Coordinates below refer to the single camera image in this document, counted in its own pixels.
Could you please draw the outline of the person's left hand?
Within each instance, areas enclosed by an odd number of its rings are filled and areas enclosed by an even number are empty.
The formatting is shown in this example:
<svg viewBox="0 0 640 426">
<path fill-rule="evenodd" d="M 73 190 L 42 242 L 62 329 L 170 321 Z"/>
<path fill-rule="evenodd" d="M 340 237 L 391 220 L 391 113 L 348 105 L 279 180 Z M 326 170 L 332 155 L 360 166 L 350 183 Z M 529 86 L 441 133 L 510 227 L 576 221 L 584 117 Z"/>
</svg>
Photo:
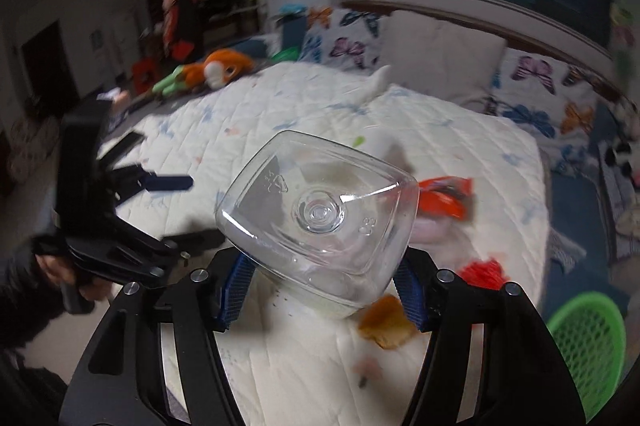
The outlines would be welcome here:
<svg viewBox="0 0 640 426">
<path fill-rule="evenodd" d="M 64 258 L 37 256 L 36 260 L 40 270 L 53 285 L 76 285 L 75 272 Z M 79 293 L 88 301 L 102 301 L 112 294 L 112 286 L 113 284 L 105 279 L 94 279 L 91 284 L 81 286 Z"/>
</svg>

